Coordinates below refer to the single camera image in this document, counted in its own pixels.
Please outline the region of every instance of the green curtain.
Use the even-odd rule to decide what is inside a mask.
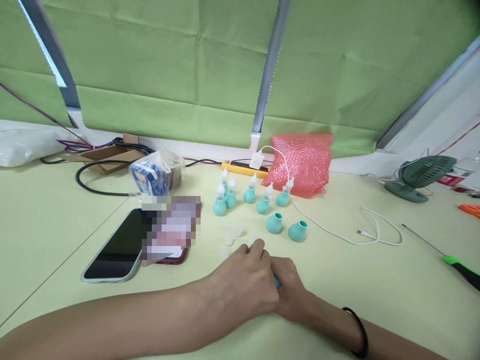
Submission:
[[[373,152],[479,24],[472,0],[292,0],[260,144],[329,133],[336,158]]]
[[[0,1],[0,82],[64,125],[62,94],[17,0]],[[0,88],[0,119],[53,123]]]
[[[248,148],[277,0],[43,0],[89,128]]]

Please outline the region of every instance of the white bag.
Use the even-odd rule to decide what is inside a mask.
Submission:
[[[76,138],[62,128],[0,130],[0,166],[13,168],[60,153],[64,146],[57,139],[74,141]]]

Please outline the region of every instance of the green fan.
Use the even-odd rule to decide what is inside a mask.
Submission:
[[[385,189],[392,194],[414,203],[429,200],[421,192],[415,190],[433,184],[448,173],[457,162],[450,156],[425,156],[415,161],[406,161],[398,169],[395,176],[398,181],[385,183]]]

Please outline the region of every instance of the cardboard box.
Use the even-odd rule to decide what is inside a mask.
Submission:
[[[139,137],[136,135],[124,133],[123,141],[129,144],[138,144]],[[83,162],[86,165],[90,164],[91,162],[100,160],[124,160],[128,162],[133,162],[135,160],[143,158],[144,156],[145,155],[143,154],[143,152],[140,152],[138,150],[118,145],[111,145],[100,149],[82,152],[80,154],[60,155],[59,157],[70,162]],[[107,175],[127,166],[129,166],[129,164],[127,163],[103,163],[93,165],[88,169],[103,175]]]

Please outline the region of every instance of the pink bubble wrap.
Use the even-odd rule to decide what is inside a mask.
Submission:
[[[302,198],[325,192],[329,182],[329,167],[332,161],[330,145],[334,140],[329,134],[282,134],[271,137],[272,146],[286,158],[290,178],[295,177],[290,193]],[[273,188],[282,191],[287,183],[284,157],[278,152],[270,171],[262,181],[263,186],[273,182]]]

